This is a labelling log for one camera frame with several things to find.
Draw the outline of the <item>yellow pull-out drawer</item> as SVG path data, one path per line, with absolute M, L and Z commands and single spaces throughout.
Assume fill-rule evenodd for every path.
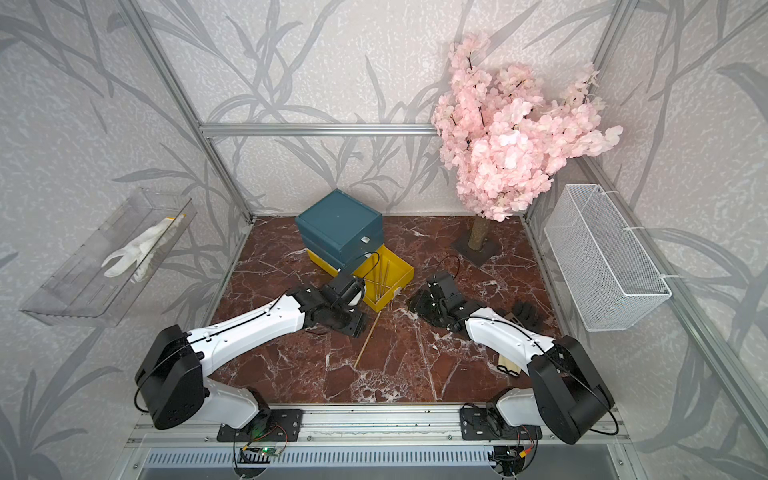
M 385 290 L 377 301 L 377 276 L 380 263 L 384 263 Z M 365 261 L 354 271 L 354 275 L 365 280 L 365 303 L 374 311 L 383 310 L 413 280 L 414 267 L 382 245 L 375 254 L 368 254 Z

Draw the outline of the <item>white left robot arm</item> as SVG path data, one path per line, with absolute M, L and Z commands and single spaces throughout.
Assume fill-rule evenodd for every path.
M 222 424 L 259 439 L 276 422 L 256 392 L 212 380 L 229 361 L 278 337 L 314 326 L 356 338 L 365 316 L 364 279 L 340 273 L 319 288 L 311 284 L 287 290 L 277 299 L 230 320 L 184 331 L 172 325 L 160 331 L 136 375 L 135 405 L 158 430 L 190 419 Z

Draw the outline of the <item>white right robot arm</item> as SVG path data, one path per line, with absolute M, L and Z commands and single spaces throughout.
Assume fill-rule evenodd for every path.
M 429 277 L 407 308 L 436 328 L 496 351 L 530 378 L 530 388 L 511 389 L 491 407 L 505 425 L 545 426 L 560 441 L 574 445 L 612 414 L 613 396 L 578 340 L 537 334 L 465 298 L 450 273 Z

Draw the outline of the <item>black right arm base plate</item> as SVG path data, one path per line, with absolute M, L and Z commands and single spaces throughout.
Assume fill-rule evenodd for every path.
M 464 403 L 459 410 L 462 439 L 479 440 L 517 440 L 536 442 L 542 438 L 539 426 L 511 426 L 501 416 L 493 404 L 478 406 Z

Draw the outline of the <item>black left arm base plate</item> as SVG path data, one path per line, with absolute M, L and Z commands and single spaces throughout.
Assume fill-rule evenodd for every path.
M 217 442 L 296 442 L 302 424 L 302 409 L 273 409 L 259 413 L 244 427 L 234 429 L 222 424 L 217 433 Z

